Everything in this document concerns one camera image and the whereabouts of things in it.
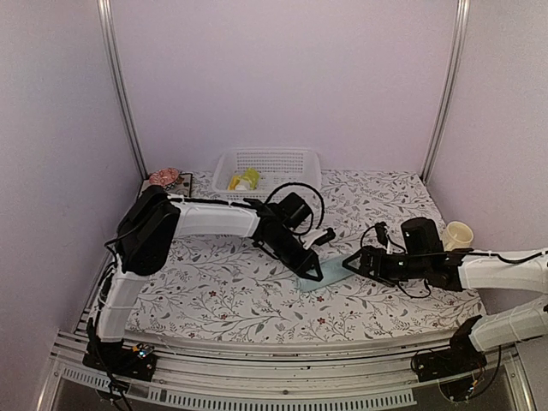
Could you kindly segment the green and white towel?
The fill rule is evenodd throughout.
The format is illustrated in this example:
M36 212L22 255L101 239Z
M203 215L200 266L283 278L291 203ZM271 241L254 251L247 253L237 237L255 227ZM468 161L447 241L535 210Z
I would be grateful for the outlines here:
M254 168L247 168L242 174L232 176L229 191L253 191L257 188L260 173Z

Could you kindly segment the light blue towel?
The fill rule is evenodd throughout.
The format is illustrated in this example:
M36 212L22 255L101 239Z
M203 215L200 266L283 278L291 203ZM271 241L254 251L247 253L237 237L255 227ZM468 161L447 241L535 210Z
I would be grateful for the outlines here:
M320 264L323 279L318 282L298 277L296 289L305 293L313 292L353 276L354 273L352 271L343 267L343 261L346 258L348 258L348 255L341 255L323 261Z

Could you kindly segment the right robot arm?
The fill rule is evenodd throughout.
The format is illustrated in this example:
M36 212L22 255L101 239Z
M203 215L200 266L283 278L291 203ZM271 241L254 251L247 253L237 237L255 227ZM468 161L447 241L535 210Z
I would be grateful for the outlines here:
M427 286L462 292L479 289L533 291L540 296L517 307L466 320L450 339L443 366L460 373L476 355L507 343L547 334L547 250L509 252L456 249L450 252L388 254L366 246L347 257L342 267L388 286L422 279Z

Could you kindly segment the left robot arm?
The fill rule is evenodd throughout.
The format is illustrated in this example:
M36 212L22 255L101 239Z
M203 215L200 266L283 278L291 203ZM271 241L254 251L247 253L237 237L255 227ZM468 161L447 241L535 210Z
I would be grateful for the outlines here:
M332 241L335 232L312 223L308 203L291 192L280 202L245 199L189 199L150 186L119 223L116 237L105 243L113 255L114 272L98 300L98 312L87 326L90 353L110 372L121 371L127 356L147 357L148 351L124 348L125 324L143 282L160 271L175 238L190 235L232 235L249 238L253 246L280 261L297 277L323 280L314 247Z

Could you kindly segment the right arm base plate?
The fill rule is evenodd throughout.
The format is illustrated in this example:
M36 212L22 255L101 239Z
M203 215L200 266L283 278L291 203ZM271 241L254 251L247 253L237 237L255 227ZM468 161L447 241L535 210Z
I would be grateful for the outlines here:
M452 377L485 367L484 354L464 354L452 348L417 352L410 361L410 368L420 382Z

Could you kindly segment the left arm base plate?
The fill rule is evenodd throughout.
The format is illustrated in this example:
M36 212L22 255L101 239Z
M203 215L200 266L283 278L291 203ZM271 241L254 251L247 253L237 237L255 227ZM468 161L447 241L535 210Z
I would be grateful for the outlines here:
M89 342L82 364L114 376L151 382L158 357L152 345L125 348L123 342Z

